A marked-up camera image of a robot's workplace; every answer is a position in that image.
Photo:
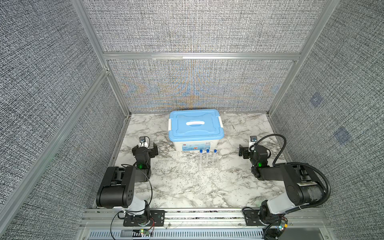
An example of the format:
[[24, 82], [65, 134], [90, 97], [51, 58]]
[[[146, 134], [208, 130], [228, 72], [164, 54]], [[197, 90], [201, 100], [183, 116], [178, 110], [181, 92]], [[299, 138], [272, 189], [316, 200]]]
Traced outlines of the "white plastic storage bin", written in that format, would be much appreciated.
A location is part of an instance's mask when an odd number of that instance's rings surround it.
[[219, 140], [191, 141], [191, 142], [172, 142], [177, 151], [206, 151], [216, 148]]

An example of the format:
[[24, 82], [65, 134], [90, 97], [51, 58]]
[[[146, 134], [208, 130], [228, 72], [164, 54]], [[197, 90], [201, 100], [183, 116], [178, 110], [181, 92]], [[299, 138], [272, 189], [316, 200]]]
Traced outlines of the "clear test tube rack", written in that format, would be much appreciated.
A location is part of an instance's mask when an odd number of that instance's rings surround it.
[[221, 171], [222, 167], [221, 167], [218, 152], [217, 152], [217, 159], [218, 160], [217, 160], [216, 164], [213, 163], [213, 152], [210, 152], [209, 165], [207, 168], [205, 168], [205, 154], [206, 154], [206, 152], [203, 153], [203, 163], [202, 163], [203, 167], [202, 167], [202, 170], [200, 172], [198, 171], [199, 153], [197, 154], [197, 173], [202, 174], [202, 173], [209, 172], [209, 171], [216, 171], [216, 172]]

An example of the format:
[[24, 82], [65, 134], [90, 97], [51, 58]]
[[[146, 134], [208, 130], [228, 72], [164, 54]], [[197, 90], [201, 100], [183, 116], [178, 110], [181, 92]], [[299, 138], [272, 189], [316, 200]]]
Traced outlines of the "blue plastic bin lid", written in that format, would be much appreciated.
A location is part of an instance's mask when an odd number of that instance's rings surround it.
[[172, 142], [220, 140], [225, 136], [220, 113], [214, 109], [173, 111], [168, 132]]

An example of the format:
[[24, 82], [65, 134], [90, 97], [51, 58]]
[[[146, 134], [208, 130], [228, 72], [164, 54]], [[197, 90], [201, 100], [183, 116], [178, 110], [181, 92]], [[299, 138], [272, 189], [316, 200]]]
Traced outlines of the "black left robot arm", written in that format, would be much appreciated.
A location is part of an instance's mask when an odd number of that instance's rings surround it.
[[108, 167], [99, 187], [96, 203], [100, 208], [118, 209], [124, 214], [125, 227], [160, 227], [164, 225], [165, 212], [150, 209], [151, 200], [135, 196], [135, 183], [149, 183], [152, 175], [151, 159], [159, 154], [153, 148], [136, 146], [133, 155], [136, 163], [126, 167]]

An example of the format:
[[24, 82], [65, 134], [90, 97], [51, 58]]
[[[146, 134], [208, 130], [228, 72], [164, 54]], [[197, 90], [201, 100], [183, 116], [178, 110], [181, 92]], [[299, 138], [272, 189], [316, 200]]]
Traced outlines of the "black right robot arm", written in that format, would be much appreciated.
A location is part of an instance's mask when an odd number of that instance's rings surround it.
[[249, 148], [239, 146], [239, 156], [249, 159], [251, 172], [259, 181], [282, 181], [285, 192], [262, 202], [258, 213], [264, 225], [273, 224], [286, 214], [301, 209], [318, 207], [331, 195], [331, 186], [325, 175], [306, 163], [268, 165], [270, 151], [260, 145]]

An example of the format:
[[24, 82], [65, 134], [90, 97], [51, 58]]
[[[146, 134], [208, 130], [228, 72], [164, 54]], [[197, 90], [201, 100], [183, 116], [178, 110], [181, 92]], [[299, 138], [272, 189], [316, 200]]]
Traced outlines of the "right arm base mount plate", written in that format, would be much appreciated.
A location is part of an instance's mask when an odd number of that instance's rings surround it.
[[244, 207], [242, 209], [242, 214], [244, 216], [246, 226], [248, 226], [248, 227], [267, 226], [268, 225], [268, 224], [263, 223], [260, 220], [259, 209]]

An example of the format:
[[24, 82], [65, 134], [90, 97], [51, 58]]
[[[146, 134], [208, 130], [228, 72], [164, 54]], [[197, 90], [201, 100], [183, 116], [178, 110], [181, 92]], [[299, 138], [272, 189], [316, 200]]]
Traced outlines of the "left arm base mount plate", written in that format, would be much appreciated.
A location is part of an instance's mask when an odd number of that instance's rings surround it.
[[123, 226], [124, 227], [144, 227], [152, 226], [163, 227], [165, 221], [164, 210], [145, 210], [144, 214], [129, 214], [126, 213]]

